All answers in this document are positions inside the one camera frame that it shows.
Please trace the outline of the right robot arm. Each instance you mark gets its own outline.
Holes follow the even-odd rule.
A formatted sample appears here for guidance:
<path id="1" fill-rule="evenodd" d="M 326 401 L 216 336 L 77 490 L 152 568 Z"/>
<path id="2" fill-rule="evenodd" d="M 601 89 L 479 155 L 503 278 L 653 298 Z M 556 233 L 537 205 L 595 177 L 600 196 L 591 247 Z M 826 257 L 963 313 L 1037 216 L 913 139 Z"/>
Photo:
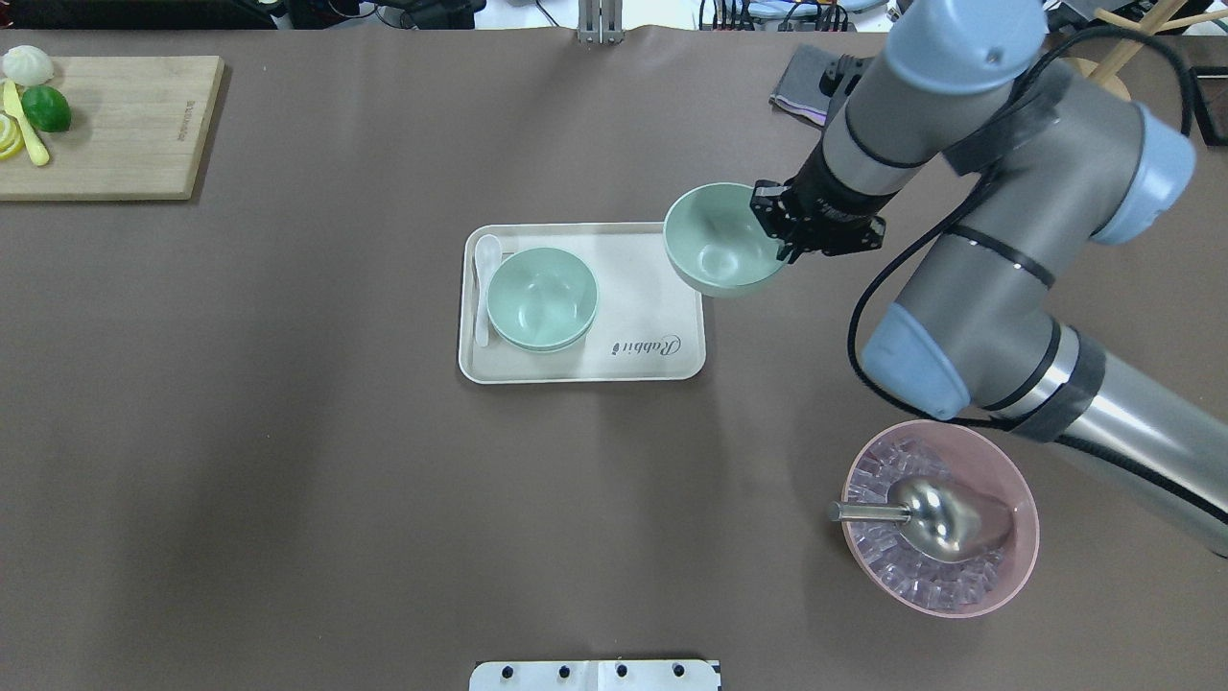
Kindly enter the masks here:
<path id="1" fill-rule="evenodd" d="M 1192 179 L 1192 72 L 1153 36 L 1102 26 L 1041 52 L 1039 1 L 919 1 L 883 52 L 837 71 L 797 176 L 750 209 L 780 261 L 874 250 L 880 210 L 936 156 L 977 174 L 909 245 L 926 257 L 849 358 L 912 415 L 1087 455 L 1084 466 L 1226 555 L 1226 423 L 1044 311 L 1088 244 L 1140 236 Z"/>

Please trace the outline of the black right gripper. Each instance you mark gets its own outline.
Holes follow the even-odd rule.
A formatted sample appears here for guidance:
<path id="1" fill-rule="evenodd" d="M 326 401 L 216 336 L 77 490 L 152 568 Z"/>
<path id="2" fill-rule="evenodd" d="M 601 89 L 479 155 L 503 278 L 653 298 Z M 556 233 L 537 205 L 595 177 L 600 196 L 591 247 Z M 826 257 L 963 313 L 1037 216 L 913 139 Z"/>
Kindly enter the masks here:
<path id="1" fill-rule="evenodd" d="M 777 261 L 795 264 L 806 252 L 842 255 L 880 248 L 885 222 L 878 211 L 885 203 L 885 194 L 855 191 L 837 179 L 815 145 L 797 176 L 756 180 L 749 207 L 764 233 L 779 242 Z"/>

